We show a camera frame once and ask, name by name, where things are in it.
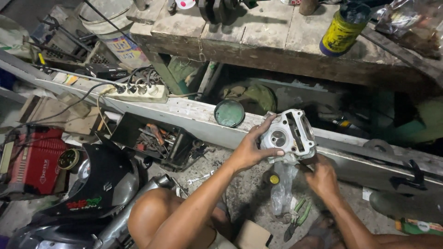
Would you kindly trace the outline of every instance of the workbench leg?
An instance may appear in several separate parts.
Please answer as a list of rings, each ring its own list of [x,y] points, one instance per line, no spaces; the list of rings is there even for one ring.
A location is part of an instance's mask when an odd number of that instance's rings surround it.
[[[173,94],[185,94],[187,93],[186,89],[180,88],[179,83],[175,80],[174,76],[168,69],[169,61],[171,60],[171,56],[168,54],[158,54],[154,52],[145,53],[146,57],[151,62],[152,66],[155,68],[157,73],[163,79],[166,86]]]

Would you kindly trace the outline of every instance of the black device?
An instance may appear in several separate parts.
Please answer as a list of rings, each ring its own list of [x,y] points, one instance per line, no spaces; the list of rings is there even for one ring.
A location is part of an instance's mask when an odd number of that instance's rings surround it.
[[[117,80],[129,76],[128,71],[117,64],[86,64],[86,70],[92,77],[104,80]]]

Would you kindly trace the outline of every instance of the pliers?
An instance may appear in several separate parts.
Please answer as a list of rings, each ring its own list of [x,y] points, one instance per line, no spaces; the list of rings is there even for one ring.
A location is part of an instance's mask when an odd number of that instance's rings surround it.
[[[303,222],[306,220],[309,211],[311,210],[312,203],[308,202],[308,205],[303,213],[303,215],[300,217],[298,215],[298,211],[300,211],[300,208],[303,206],[303,204],[306,202],[306,199],[303,198],[297,203],[297,205],[294,208],[294,211],[297,213],[294,218],[291,219],[291,223],[289,224],[288,228],[286,229],[286,232],[284,232],[283,241],[288,242],[292,235],[294,234],[297,227],[301,226]]]

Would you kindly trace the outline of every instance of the plastic container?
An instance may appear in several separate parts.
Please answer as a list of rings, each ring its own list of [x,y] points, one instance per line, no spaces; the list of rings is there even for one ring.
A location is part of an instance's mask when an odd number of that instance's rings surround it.
[[[338,57],[354,45],[355,39],[366,27],[371,8],[366,4],[344,4],[334,14],[331,25],[320,41],[320,51],[331,57]]]
[[[129,30],[134,22],[126,18],[126,12],[133,4],[132,0],[89,0],[106,18],[121,29],[127,36],[131,37]],[[138,68],[148,66],[149,61],[137,44],[129,41],[123,34],[116,30],[111,24],[100,17],[88,5],[83,4],[79,18],[87,30],[108,46],[108,48],[120,59],[122,63]]]

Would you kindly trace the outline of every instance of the round lid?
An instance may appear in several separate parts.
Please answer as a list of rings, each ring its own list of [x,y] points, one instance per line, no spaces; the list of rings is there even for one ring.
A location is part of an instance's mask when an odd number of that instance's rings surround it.
[[[89,0],[89,2],[108,19],[112,19],[127,11],[134,3],[133,0]],[[80,16],[89,22],[104,20],[86,3],[83,4],[80,10]]]
[[[239,102],[225,99],[215,107],[214,118],[219,125],[234,128],[243,122],[245,110]]]

